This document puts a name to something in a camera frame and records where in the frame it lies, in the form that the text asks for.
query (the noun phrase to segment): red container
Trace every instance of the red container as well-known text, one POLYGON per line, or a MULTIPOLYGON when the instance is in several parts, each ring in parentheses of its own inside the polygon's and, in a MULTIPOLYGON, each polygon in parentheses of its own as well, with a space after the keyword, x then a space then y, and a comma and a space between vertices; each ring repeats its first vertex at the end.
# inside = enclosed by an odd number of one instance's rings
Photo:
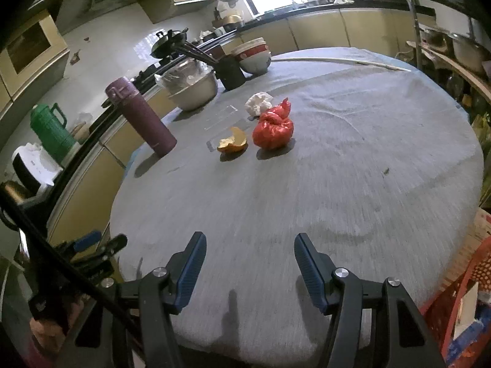
POLYGON ((127 77, 108 85, 106 95, 158 157, 167 155, 176 146, 175 137, 127 77))

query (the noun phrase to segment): round table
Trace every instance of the round table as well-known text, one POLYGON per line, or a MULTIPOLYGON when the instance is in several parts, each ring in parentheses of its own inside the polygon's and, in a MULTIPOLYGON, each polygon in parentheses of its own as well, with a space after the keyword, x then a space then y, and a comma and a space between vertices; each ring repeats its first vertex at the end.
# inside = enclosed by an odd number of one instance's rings
MULTIPOLYGON (((356 48, 282 55, 291 56, 409 67, 356 48)), ((207 236, 191 302, 172 318, 181 342, 264 366, 315 366, 328 318, 300 276, 299 232, 362 279, 399 277, 419 305, 437 289, 475 215, 483 158, 453 99, 409 68, 273 62, 203 109, 164 119, 177 146, 160 160, 142 146, 110 230, 128 236, 126 280, 166 264, 195 231, 207 236), (276 152, 251 140, 257 120, 244 103, 259 91, 292 103, 294 139, 276 152), (234 125, 249 147, 224 158, 215 147, 234 125)))

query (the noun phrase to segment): white pipe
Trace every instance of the white pipe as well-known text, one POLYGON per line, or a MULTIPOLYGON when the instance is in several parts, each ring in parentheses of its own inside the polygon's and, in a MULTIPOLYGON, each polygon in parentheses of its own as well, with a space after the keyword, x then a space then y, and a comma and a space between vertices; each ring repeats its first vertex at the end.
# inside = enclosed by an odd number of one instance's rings
POLYGON ((315 61, 315 62, 333 62, 333 63, 358 63, 360 65, 372 65, 378 67, 384 67, 392 71, 410 72, 410 69, 405 67, 399 67, 394 65, 387 65, 386 63, 360 61, 358 59, 348 58, 321 58, 321 57, 291 57, 291 58, 272 58, 271 62, 290 62, 290 61, 315 61))

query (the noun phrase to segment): white tissue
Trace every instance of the white tissue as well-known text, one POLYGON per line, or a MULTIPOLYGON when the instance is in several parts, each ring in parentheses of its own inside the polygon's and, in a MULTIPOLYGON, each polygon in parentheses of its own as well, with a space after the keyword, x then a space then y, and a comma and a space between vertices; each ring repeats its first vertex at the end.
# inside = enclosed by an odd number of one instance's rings
POLYGON ((268 93, 256 93, 245 103, 245 110, 251 116, 260 116, 272 107, 271 101, 273 97, 268 93))

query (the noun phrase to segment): kitchen counter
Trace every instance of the kitchen counter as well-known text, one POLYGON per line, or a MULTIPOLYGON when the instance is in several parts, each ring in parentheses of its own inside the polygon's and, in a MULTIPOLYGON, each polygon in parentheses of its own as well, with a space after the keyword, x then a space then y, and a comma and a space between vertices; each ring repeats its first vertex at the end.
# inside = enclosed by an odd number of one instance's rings
MULTIPOLYGON (((226 33, 223 36, 207 41, 206 43, 201 44, 199 47, 204 51, 208 51, 211 48, 217 46, 218 44, 224 44, 229 40, 240 37, 241 32, 250 31, 251 29, 254 29, 261 25, 270 24, 275 21, 281 21, 282 19, 285 18, 298 17, 303 14, 319 13, 322 11, 330 11, 330 10, 332 11, 340 10, 342 12, 343 10, 349 10, 349 9, 351 10, 352 9, 388 9, 388 10, 409 11, 407 4, 396 3, 396 2, 384 2, 384 1, 368 1, 368 0, 362 0, 357 3, 347 4, 347 5, 328 4, 328 5, 307 7, 307 8, 298 8, 296 10, 292 10, 286 13, 281 13, 278 15, 271 15, 271 13, 262 15, 261 17, 253 19, 252 21, 246 23, 243 27, 231 31, 229 33, 226 33)), ((435 16, 435 11, 432 8, 418 6, 417 12, 424 15, 428 15, 430 17, 435 16)), ((185 59, 184 56, 180 56, 179 58, 171 61, 167 65, 157 68, 154 72, 149 74, 148 77, 139 80, 137 83, 135 83, 135 85, 137 86, 138 90, 142 94, 149 93, 154 87, 156 87, 155 78, 154 78, 155 73, 161 75, 162 73, 164 73, 171 67, 177 65, 184 59, 185 59)), ((53 187, 50 195, 48 195, 45 202, 43 202, 41 206, 37 206, 35 208, 35 214, 38 216, 37 217, 38 223, 40 222, 41 225, 46 226, 46 223, 48 222, 50 215, 55 209, 55 206, 58 200, 60 199, 60 197, 62 196, 63 192, 65 191, 65 188, 69 184, 70 179, 73 177, 73 175, 77 173, 77 170, 83 164, 85 158, 90 154, 92 149, 99 143, 99 139, 102 136, 104 136, 104 134, 108 131, 108 129, 115 123, 115 121, 120 116, 121 113, 118 110, 110 107, 101 115, 99 119, 97 119, 99 123, 96 124, 89 138, 84 142, 84 144, 78 150, 77 154, 67 165, 65 170, 61 173, 61 175, 57 178, 57 180, 55 181, 55 186, 53 187)))
MULTIPOLYGON (((379 8, 379 9, 387 9, 387 10, 402 10, 409 11, 409 5, 407 3, 398 3, 393 1, 380 1, 380 0, 360 0, 355 2, 354 4, 326 4, 326 5, 316 5, 314 7, 305 7, 298 8, 296 10, 291 10, 289 12, 284 12, 280 14, 274 14, 274 12, 267 13, 252 19, 252 21, 247 22, 244 26, 242 26, 239 32, 243 32, 249 29, 252 29, 256 26, 261 26, 266 23, 279 21, 280 19, 285 19, 289 17, 293 17, 295 15, 302 15, 306 13, 320 12, 320 11, 328 11, 328 10, 342 10, 346 8, 379 8)), ((424 7, 422 5, 416 6, 416 12, 424 15, 429 15, 434 17, 435 10, 433 8, 424 7)))

